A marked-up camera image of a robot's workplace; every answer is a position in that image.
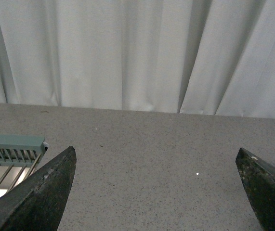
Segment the table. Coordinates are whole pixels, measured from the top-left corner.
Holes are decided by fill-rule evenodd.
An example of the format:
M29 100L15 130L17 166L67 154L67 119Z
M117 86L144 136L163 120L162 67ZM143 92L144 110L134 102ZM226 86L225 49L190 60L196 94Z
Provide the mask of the table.
M59 231L261 231L235 158L275 165L275 119L0 103L0 133L75 147Z

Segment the speckled surface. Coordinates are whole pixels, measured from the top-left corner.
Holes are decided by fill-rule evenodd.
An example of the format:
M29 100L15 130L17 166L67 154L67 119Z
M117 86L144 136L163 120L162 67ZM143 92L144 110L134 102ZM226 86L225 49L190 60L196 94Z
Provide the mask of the speckled surface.
M275 165L273 119L0 104L0 133L75 147L59 231L261 231L235 158Z

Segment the white curtain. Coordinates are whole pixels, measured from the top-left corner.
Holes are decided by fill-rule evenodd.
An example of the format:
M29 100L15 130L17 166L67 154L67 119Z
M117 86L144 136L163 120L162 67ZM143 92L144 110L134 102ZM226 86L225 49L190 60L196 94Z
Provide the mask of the white curtain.
M275 1L0 0L0 102L275 118Z

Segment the dish rack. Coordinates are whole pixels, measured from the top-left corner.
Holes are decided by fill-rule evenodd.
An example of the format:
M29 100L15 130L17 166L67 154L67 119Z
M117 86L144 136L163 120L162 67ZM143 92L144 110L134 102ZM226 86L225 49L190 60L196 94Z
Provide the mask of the dish rack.
M0 187L7 193L26 179L47 148L44 137L0 135Z

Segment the gray countertop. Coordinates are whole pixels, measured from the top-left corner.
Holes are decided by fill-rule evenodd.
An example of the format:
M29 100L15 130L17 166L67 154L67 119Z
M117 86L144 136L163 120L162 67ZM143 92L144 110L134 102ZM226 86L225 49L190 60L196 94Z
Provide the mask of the gray countertop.
M0 133L76 149L59 231L261 231L235 158L275 165L275 119L0 104Z

